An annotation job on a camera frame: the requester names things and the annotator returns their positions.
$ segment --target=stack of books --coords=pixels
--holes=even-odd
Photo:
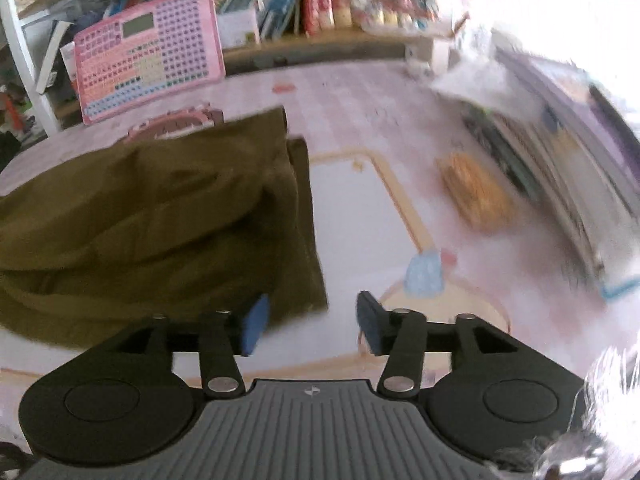
[[[495,124],[546,192],[606,299],[640,285],[640,142],[570,64],[498,50],[496,59],[545,103],[536,123]]]

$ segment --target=folded brown fabric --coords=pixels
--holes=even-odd
[[[0,198],[0,324],[29,338],[84,347],[260,293],[276,322],[326,306],[308,154],[282,108],[117,143]]]

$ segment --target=toy tablet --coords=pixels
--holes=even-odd
[[[225,75],[213,0],[152,0],[75,38],[84,124]]]

